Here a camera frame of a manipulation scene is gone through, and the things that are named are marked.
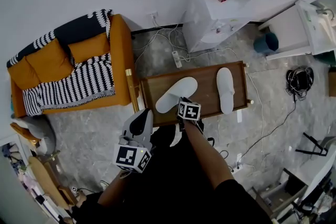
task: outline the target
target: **white cable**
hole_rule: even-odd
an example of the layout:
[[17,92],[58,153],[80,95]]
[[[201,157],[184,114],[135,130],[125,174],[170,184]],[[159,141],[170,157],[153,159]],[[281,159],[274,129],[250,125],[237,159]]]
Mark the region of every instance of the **white cable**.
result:
[[264,162],[264,160],[265,160],[268,156],[271,156],[271,155],[275,154],[275,158],[274,158],[274,161],[273,161],[273,163],[272,163],[272,165],[273,165],[273,164],[275,163],[276,158],[277,158],[277,155],[276,155],[276,154],[277,154],[278,152],[282,152],[282,153],[283,153],[284,151],[276,151],[276,152],[274,152],[274,153],[270,153],[270,154],[264,156],[263,159],[262,159],[262,161],[261,161],[261,165],[260,165],[260,166],[261,166],[261,167],[263,166],[263,162]]
[[[257,87],[255,86],[255,84],[254,84],[254,82],[253,82],[250,74],[247,73],[247,76],[249,77],[250,81],[252,82],[253,87],[256,89],[257,96],[258,96],[258,99],[259,99],[259,102],[260,102],[260,106],[261,106],[261,118],[263,120],[262,121],[263,123],[262,123],[262,126],[261,126],[261,137],[263,137],[263,135],[264,135],[264,113],[263,113],[263,109],[262,109],[263,103],[261,102],[261,99],[260,99],[260,96],[259,96],[259,92],[258,92]],[[263,154],[262,158],[264,159],[265,158],[265,154],[264,154],[263,146],[264,146],[264,139],[261,138],[261,153]]]
[[249,167],[253,167],[254,171],[256,170],[256,168],[253,165],[250,165],[250,164],[247,164],[247,163],[244,163],[244,165],[247,165]]
[[[145,51],[146,51],[148,45],[151,44],[151,43],[155,40],[155,38],[156,38],[157,36],[162,36],[162,37],[164,37],[165,39],[167,39],[168,42],[169,42],[169,44],[172,46],[173,51],[175,50],[175,49],[174,49],[174,47],[175,47],[175,48],[179,48],[179,49],[186,50],[186,51],[188,52],[188,50],[187,50],[186,48],[176,46],[176,45],[172,44],[172,42],[171,42],[171,40],[170,40],[170,35],[171,35],[172,32],[175,32],[175,33],[176,33],[176,34],[175,34],[175,41],[176,41],[177,32],[181,32],[181,31],[177,30],[178,24],[176,24],[175,28],[173,28],[173,29],[171,29],[171,28],[164,28],[164,27],[160,27],[160,26],[157,24],[157,22],[156,22],[156,20],[155,20],[155,16],[152,16],[152,18],[153,18],[153,24],[154,24],[154,26],[155,26],[155,27],[158,27],[158,28],[160,28],[160,29],[159,29],[159,30],[158,30],[158,31],[157,31],[157,32],[156,32],[156,33],[149,39],[148,43],[147,43],[145,46],[143,46],[143,47],[141,47],[141,48],[139,48],[139,49],[133,49],[133,50],[142,50],[142,49],[144,49],[143,52],[142,52],[142,53],[138,56],[138,58],[136,59],[136,61],[135,61],[135,63],[134,63],[135,66],[137,66],[138,60],[139,60],[139,59],[141,58],[141,56],[145,53]],[[170,32],[169,32],[169,34],[168,34],[168,37],[166,37],[166,36],[164,36],[164,35],[162,35],[162,34],[159,34],[159,32],[160,32],[161,30],[170,30]]]
[[238,56],[236,55],[235,51],[232,50],[231,48],[222,48],[222,49],[219,49],[219,50],[208,51],[208,52],[205,52],[203,54],[197,55],[195,57],[190,57],[190,53],[189,53],[189,58],[185,58],[183,56],[180,56],[180,57],[182,57],[182,59],[181,59],[182,61],[190,62],[191,59],[195,59],[195,58],[197,58],[199,56],[202,56],[202,55],[205,55],[205,54],[211,54],[213,52],[217,52],[217,51],[221,51],[221,50],[230,50],[230,51],[232,51],[234,53],[234,55],[237,57],[237,59],[239,59]]

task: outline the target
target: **white slipper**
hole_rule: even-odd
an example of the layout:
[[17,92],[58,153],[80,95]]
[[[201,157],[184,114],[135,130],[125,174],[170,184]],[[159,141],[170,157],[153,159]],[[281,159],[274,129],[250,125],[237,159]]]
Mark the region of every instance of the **white slipper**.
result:
[[180,79],[161,96],[155,104],[160,113],[167,113],[179,103],[180,97],[189,98],[197,90],[197,81],[192,77]]
[[224,114],[230,114],[233,110],[233,78],[229,69],[221,68],[217,73],[217,88],[220,99],[221,111]]

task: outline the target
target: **gray marble floor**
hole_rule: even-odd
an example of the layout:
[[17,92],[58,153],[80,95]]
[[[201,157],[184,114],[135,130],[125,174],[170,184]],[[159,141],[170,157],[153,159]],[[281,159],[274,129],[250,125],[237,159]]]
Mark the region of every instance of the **gray marble floor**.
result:
[[[162,30],[168,36],[170,30]],[[156,32],[135,35],[133,41],[134,57],[137,59],[142,48]],[[261,54],[254,52],[253,40],[259,35],[255,25],[247,25],[235,35],[224,41],[218,48],[229,47],[211,54],[183,61],[182,69],[210,66],[219,63],[243,60],[249,65],[247,71],[253,80],[262,102],[264,115],[264,135],[269,134],[281,124],[286,115],[294,109],[292,97],[286,91],[285,74],[290,68],[310,66],[314,70],[315,81],[304,101],[298,101],[296,110],[285,124],[274,133],[256,144],[243,158],[248,166],[238,172],[236,179],[246,188],[262,188],[279,178],[284,167],[296,169],[307,159],[307,155],[295,152],[295,148],[312,148],[302,138],[306,132],[317,140],[336,135],[335,112],[336,99],[328,97],[328,66],[315,61],[312,56],[297,56],[266,61]],[[179,47],[185,47],[182,34],[171,33],[171,41]],[[186,51],[176,49],[187,57]],[[147,46],[136,63],[139,78],[178,71],[171,56],[172,47],[167,39],[157,35],[154,42]],[[205,136],[214,137],[215,148],[227,150],[226,158],[235,166],[237,154],[247,149],[261,137],[262,117],[260,102],[252,82],[247,77],[248,97],[253,105],[242,110],[243,121],[237,123],[236,112],[219,115],[204,120]],[[133,113],[132,107],[112,106],[88,111],[58,113],[49,119],[56,131],[61,150],[59,161],[64,180],[71,186],[100,189],[99,180],[111,181],[118,173],[112,165],[114,143],[121,134],[123,122]]]

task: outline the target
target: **black and white marker cube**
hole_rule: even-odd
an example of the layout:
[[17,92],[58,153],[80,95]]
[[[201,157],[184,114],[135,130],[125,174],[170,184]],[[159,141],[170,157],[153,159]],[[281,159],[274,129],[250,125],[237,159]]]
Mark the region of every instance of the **black and white marker cube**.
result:
[[145,147],[115,144],[113,164],[124,171],[142,173],[151,156]]
[[72,187],[72,188],[71,188],[71,192],[72,192],[73,194],[77,194],[77,190],[78,190],[78,189],[77,189],[76,187]]
[[178,104],[178,115],[185,120],[198,121],[201,116],[201,105],[181,101]]

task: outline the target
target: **power strip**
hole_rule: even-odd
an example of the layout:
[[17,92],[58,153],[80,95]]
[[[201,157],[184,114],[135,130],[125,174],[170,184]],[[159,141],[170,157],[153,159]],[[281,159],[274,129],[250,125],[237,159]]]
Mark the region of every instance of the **power strip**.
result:
[[173,55],[176,67],[181,68],[182,63],[181,63],[181,60],[180,60],[180,57],[179,57],[179,53],[175,50],[175,51],[172,52],[172,55]]

